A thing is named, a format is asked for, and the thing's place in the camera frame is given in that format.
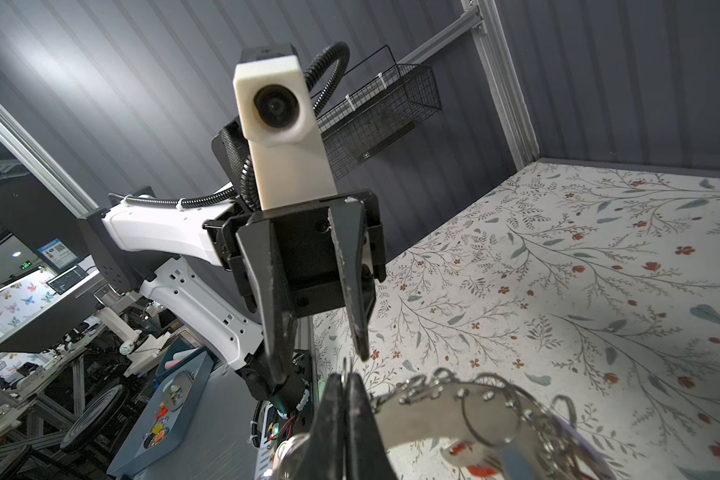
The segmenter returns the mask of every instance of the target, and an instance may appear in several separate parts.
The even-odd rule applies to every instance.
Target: black wire basket
[[[336,179],[442,110],[432,67],[395,64],[317,119]]]

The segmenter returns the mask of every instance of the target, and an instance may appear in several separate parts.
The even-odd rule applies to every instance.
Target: orange object
[[[474,465],[467,466],[467,470],[469,470],[470,474],[472,474],[473,476],[480,478],[492,477],[498,474],[498,472],[493,470],[492,468],[478,467]]]

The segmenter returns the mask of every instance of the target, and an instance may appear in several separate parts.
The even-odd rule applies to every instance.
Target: gray table surface
[[[247,441],[256,400],[233,370],[211,372],[181,444],[134,480],[250,480],[256,449]]]

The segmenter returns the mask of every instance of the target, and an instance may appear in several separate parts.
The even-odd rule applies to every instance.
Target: corrugated wall panel
[[[144,184],[191,197],[226,182],[210,140],[236,115],[242,48],[289,42],[306,64],[343,40],[351,65],[384,44],[402,58],[459,14],[458,0],[0,0],[0,101],[96,201]],[[338,183],[379,196],[389,258],[514,172],[471,36],[430,63],[442,112]]]
[[[498,0],[542,157],[720,170],[720,0]]]

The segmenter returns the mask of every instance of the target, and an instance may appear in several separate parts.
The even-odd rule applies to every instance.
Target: label sticker
[[[77,260],[77,255],[72,253],[66,245],[61,243],[58,238],[49,244],[41,246],[38,251],[47,258],[56,268],[60,269]]]

